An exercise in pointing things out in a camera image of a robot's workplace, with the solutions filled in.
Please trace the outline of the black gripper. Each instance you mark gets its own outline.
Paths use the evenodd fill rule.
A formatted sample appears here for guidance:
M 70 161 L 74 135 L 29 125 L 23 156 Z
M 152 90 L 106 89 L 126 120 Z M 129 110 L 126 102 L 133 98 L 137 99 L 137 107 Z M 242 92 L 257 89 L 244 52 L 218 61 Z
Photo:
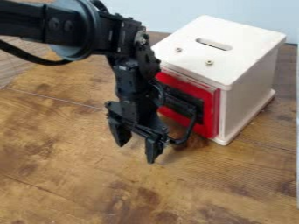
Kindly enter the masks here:
M 121 95 L 117 101 L 106 101 L 106 121 L 116 145 L 122 147 L 132 134 L 144 137 L 146 163 L 152 164 L 164 153 L 168 129 L 157 115 L 158 95 L 150 92 Z

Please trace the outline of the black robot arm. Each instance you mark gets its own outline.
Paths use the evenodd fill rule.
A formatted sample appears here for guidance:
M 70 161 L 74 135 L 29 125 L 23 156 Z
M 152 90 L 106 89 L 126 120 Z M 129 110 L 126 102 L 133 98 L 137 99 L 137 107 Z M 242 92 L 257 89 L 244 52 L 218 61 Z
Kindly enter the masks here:
M 157 117 L 158 101 L 164 98 L 154 78 L 160 60 L 141 23 L 109 13 L 98 0 L 0 0 L 0 36 L 49 45 L 58 60 L 40 58 L 0 40 L 1 51 L 44 66 L 66 65 L 93 54 L 106 57 L 117 97 L 105 102 L 109 130 L 120 146 L 133 134 L 144 138 L 144 154 L 152 163 L 164 152 L 168 129 Z

